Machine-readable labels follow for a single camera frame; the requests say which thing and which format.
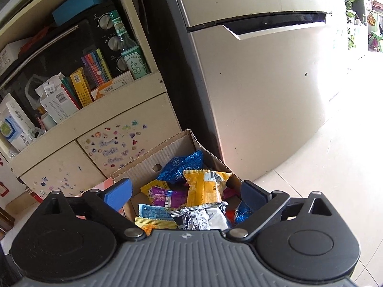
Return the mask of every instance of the blue snack wrapper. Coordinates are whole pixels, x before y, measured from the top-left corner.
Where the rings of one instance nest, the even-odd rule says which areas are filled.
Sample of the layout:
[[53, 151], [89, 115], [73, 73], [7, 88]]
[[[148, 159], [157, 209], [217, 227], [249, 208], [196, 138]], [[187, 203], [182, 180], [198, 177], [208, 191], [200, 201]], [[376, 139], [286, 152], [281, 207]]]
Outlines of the blue snack wrapper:
[[146, 204], [138, 204], [139, 215], [142, 218], [160, 219], [173, 221], [170, 210], [161, 206], [150, 206]]
[[235, 224], [241, 223], [249, 218], [253, 214], [253, 211], [244, 201], [241, 201], [234, 211], [234, 222]]
[[172, 158], [162, 169], [157, 180], [167, 181], [171, 184], [185, 183], [183, 171], [186, 169], [202, 168], [202, 151], [198, 150], [188, 156]]

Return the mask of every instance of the snack packet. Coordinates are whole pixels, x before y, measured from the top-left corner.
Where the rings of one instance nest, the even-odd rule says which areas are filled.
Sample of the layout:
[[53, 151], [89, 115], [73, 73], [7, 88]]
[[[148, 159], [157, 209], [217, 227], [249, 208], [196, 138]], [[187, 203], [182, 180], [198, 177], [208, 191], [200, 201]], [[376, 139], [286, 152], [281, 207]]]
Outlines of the snack packet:
[[147, 219], [141, 217], [135, 218], [135, 225], [143, 229], [146, 235], [150, 235], [153, 229], [177, 229], [177, 224], [174, 221]]
[[221, 202], [226, 181], [231, 176], [228, 172], [206, 169], [185, 170], [183, 175], [190, 186], [186, 202], [187, 207]]
[[188, 191], [172, 191], [152, 187], [154, 206], [178, 208], [186, 203]]
[[138, 204], [138, 210], [141, 218], [173, 221], [172, 216], [170, 216], [170, 209], [165, 207]]
[[234, 222], [235, 224], [241, 223], [249, 218], [253, 214], [253, 211], [244, 201], [241, 201], [234, 211]]
[[226, 234], [231, 224], [225, 216], [227, 202], [185, 207], [170, 213], [181, 230], [219, 229]]
[[157, 180], [167, 181], [171, 184], [184, 183], [183, 171], [185, 169], [200, 169], [202, 167], [202, 151], [198, 150], [188, 156], [172, 158], [162, 169]]
[[154, 197], [153, 197], [153, 193], [151, 190], [152, 187], [163, 188], [163, 189], [169, 190], [169, 186], [168, 186], [166, 181], [153, 180], [141, 188], [141, 192], [143, 194], [145, 194], [148, 197], [150, 203], [152, 205], [154, 205]]

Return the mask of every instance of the blue box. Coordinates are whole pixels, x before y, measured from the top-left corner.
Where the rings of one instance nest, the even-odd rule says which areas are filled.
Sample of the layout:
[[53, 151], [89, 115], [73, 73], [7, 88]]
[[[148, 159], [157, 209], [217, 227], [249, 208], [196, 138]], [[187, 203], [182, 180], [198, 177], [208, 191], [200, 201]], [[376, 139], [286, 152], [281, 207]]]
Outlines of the blue box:
[[106, 0], [67, 0], [54, 10], [52, 15], [57, 26], [61, 26], [82, 11], [105, 1]]

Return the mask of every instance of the refrigerator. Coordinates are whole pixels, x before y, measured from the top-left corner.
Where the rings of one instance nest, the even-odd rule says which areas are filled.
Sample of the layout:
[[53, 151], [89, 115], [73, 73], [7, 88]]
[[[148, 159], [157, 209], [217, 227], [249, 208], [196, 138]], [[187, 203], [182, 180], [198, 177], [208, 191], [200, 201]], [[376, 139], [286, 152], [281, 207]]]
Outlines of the refrigerator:
[[183, 129], [240, 178], [296, 152], [325, 121], [328, 0], [142, 0], [141, 20]]

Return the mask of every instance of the white floor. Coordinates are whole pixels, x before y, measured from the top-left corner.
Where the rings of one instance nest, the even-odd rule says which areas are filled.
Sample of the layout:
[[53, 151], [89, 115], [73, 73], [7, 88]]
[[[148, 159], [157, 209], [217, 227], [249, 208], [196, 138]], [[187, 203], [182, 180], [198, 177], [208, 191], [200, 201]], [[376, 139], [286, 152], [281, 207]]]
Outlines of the white floor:
[[361, 245], [352, 279], [383, 285], [383, 54], [368, 53], [333, 100], [341, 105], [296, 154], [258, 178], [268, 191], [322, 191]]

